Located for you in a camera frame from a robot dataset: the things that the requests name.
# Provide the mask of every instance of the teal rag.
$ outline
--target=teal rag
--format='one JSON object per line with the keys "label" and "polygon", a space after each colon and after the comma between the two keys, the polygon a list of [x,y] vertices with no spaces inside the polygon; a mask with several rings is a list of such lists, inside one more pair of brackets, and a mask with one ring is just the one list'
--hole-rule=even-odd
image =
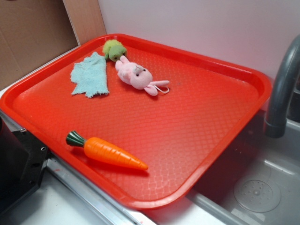
{"label": "teal rag", "polygon": [[106,60],[94,52],[82,62],[75,63],[71,72],[71,81],[77,86],[72,95],[83,94],[91,98],[94,95],[108,94],[106,77]]}

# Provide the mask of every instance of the stainless steel sink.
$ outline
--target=stainless steel sink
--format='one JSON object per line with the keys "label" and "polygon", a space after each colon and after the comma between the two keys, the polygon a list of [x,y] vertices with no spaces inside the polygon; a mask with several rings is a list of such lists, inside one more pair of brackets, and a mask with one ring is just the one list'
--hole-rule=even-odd
{"label": "stainless steel sink", "polygon": [[285,135],[272,139],[263,134],[259,112],[193,189],[240,222],[299,224],[299,125],[288,121]]}

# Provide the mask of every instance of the red tray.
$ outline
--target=red tray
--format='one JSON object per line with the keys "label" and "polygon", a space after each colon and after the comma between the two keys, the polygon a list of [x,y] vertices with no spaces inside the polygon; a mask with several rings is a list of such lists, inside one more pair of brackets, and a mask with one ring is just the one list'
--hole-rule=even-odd
{"label": "red tray", "polygon": [[[151,97],[123,83],[107,63],[109,94],[72,96],[74,63],[103,55],[119,40],[128,58],[154,80],[169,80],[170,92]],[[120,203],[150,209],[186,194],[268,99],[268,78],[255,70],[116,34],[96,38],[10,88],[0,108],[49,146],[53,153]],[[148,164],[147,171],[88,159],[66,144],[75,129],[100,137]]]}

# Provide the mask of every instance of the cardboard box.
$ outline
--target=cardboard box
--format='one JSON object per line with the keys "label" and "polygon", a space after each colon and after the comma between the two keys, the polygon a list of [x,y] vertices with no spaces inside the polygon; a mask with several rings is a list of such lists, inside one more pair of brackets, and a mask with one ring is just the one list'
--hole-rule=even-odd
{"label": "cardboard box", "polygon": [[0,90],[76,46],[62,0],[0,1]]}

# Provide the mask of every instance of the green plush toy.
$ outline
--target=green plush toy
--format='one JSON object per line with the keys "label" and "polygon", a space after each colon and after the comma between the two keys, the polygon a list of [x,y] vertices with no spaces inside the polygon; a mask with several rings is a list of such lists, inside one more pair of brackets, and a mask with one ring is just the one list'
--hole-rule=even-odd
{"label": "green plush toy", "polygon": [[118,61],[122,55],[127,56],[127,49],[117,40],[108,40],[103,46],[103,53],[106,60]]}

